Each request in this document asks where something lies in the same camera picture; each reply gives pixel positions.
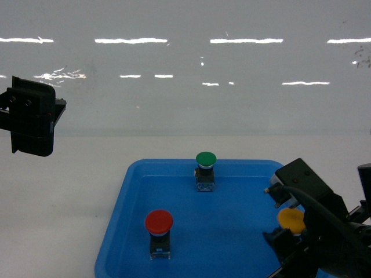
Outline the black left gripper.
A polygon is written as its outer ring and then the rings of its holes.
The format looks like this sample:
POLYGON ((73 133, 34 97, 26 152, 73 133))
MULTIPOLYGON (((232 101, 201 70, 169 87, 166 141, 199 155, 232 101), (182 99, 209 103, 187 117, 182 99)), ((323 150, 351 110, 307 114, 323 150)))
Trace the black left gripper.
POLYGON ((67 102, 47 84, 12 77, 1 94, 1 129, 10 132, 12 152, 47 157, 54 147, 54 129, 67 102))

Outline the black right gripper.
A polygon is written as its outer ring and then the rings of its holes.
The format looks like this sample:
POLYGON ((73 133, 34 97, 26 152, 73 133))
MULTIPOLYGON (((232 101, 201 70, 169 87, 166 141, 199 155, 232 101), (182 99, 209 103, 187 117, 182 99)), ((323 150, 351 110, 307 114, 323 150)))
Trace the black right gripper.
POLYGON ((350 240, 314 211, 303 213, 306 228, 299 235, 287 228, 262 233, 280 264, 270 277, 316 277, 320 270, 334 277, 370 277, 369 226, 344 223, 350 240))

